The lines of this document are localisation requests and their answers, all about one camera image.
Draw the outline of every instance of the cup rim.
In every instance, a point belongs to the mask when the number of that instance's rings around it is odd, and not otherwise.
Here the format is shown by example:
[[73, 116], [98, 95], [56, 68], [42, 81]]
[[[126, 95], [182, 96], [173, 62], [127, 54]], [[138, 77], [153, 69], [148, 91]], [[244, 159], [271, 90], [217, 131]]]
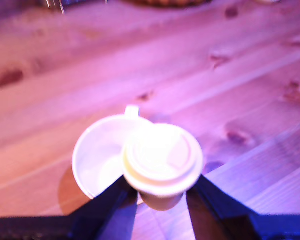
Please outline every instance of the cup rim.
[[82, 145], [82, 142], [84, 141], [84, 139], [91, 133], [93, 132], [95, 129], [99, 128], [101, 125], [108, 123], [110, 121], [113, 120], [119, 120], [119, 119], [126, 119], [126, 120], [134, 120], [134, 121], [142, 121], [145, 123], [149, 123], [149, 124], [153, 124], [153, 122], [149, 121], [146, 118], [143, 118], [141, 116], [136, 116], [136, 117], [130, 117], [127, 116], [125, 114], [116, 114], [116, 115], [112, 115], [112, 116], [107, 116], [104, 118], [99, 119], [98, 121], [94, 122], [92, 125], [90, 125], [79, 137], [79, 139], [77, 140], [77, 142], [75, 143], [74, 146], [74, 150], [72, 153], [72, 160], [71, 160], [71, 168], [72, 168], [72, 173], [75, 179], [76, 184], [78, 185], [78, 187], [80, 188], [80, 190], [90, 199], [94, 199], [97, 196], [94, 196], [92, 193], [90, 193], [86, 187], [83, 185], [82, 181], [80, 180], [80, 175], [78, 173], [78, 169], [77, 169], [77, 163], [78, 163], [78, 159], [77, 159], [77, 155], [78, 152], [80, 150], [80, 147]]

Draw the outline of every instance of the cup handle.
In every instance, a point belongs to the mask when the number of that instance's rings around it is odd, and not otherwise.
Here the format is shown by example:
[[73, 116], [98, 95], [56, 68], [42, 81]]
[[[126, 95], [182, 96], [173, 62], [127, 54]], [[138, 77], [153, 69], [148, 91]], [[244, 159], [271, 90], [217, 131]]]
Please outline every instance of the cup handle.
[[140, 108], [137, 105], [128, 105], [125, 108], [124, 115], [129, 118], [139, 117]]

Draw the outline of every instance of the ceramic cup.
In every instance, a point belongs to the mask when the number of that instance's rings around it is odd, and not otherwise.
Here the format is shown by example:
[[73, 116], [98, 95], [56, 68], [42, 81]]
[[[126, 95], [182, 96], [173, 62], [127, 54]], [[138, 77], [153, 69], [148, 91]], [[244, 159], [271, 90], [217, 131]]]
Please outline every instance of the ceramic cup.
[[125, 179], [158, 211], [177, 205], [197, 182], [203, 166], [195, 137], [170, 124], [148, 124], [131, 135], [122, 150]]
[[122, 149], [130, 135], [153, 125], [129, 105], [122, 115], [103, 118], [90, 126], [76, 143], [72, 171], [76, 183], [90, 199], [100, 195], [123, 175]]

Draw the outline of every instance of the paper cup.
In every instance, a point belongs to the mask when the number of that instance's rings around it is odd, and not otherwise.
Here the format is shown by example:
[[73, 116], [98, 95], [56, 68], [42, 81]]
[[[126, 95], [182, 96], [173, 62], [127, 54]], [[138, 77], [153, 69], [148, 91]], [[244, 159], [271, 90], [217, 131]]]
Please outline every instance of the paper cup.
[[189, 132], [170, 124], [152, 124], [133, 134], [122, 151], [127, 182], [152, 209], [166, 211], [202, 174], [202, 149]]

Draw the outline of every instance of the wooden table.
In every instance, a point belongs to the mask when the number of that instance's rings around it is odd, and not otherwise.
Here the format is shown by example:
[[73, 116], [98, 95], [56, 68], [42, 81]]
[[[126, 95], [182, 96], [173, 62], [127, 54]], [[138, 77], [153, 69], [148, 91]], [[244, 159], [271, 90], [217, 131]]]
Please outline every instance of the wooden table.
[[[0, 17], [0, 217], [86, 203], [75, 143], [127, 104], [194, 134], [203, 173], [226, 193], [260, 213], [300, 213], [300, 0], [111, 0]], [[132, 239], [193, 238], [185, 199], [139, 206]]]

